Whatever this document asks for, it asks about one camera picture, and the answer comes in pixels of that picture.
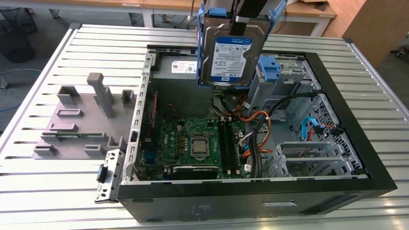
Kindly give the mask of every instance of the cpu socket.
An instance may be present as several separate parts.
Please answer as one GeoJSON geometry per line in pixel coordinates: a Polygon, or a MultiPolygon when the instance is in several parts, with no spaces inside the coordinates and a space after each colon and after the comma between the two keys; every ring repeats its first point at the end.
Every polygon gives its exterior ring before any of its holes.
{"type": "Polygon", "coordinates": [[[211,155],[209,137],[191,136],[191,157],[200,160],[211,155]]]}

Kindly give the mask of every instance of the blue drive bracket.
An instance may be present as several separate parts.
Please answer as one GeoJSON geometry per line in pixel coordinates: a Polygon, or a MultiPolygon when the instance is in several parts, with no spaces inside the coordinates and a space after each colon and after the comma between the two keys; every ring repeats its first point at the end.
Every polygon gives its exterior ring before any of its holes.
{"type": "Polygon", "coordinates": [[[260,57],[260,69],[265,81],[277,81],[281,71],[275,57],[260,57]]]}

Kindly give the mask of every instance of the black trash bin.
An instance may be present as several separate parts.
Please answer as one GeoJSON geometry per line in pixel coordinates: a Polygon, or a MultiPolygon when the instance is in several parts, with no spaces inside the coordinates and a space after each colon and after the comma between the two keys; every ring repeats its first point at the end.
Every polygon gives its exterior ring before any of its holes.
{"type": "Polygon", "coordinates": [[[8,20],[0,20],[0,53],[14,63],[29,61],[35,54],[20,25],[8,20]]]}
{"type": "Polygon", "coordinates": [[[24,34],[28,35],[37,31],[29,8],[0,7],[0,13],[6,20],[20,24],[20,29],[24,34]]]}

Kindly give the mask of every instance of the motherboard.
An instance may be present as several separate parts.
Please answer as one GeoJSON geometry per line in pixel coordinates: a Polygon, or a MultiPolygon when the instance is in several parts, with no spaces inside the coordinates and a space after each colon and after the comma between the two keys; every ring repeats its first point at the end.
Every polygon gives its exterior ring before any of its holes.
{"type": "Polygon", "coordinates": [[[237,141],[243,123],[228,119],[169,118],[160,124],[156,149],[144,151],[148,180],[244,178],[237,141]]]}

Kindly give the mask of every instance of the blue latch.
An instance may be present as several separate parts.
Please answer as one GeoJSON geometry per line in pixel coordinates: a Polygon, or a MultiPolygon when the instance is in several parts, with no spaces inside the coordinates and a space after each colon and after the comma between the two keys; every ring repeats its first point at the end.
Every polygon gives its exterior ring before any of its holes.
{"type": "Polygon", "coordinates": [[[260,68],[264,73],[265,81],[276,81],[280,76],[280,65],[275,57],[260,57],[260,68]]]}
{"type": "Polygon", "coordinates": [[[211,15],[211,16],[219,16],[219,17],[227,17],[228,12],[227,12],[227,9],[225,9],[225,8],[215,8],[215,7],[211,7],[211,8],[209,8],[209,15],[211,15]]]}

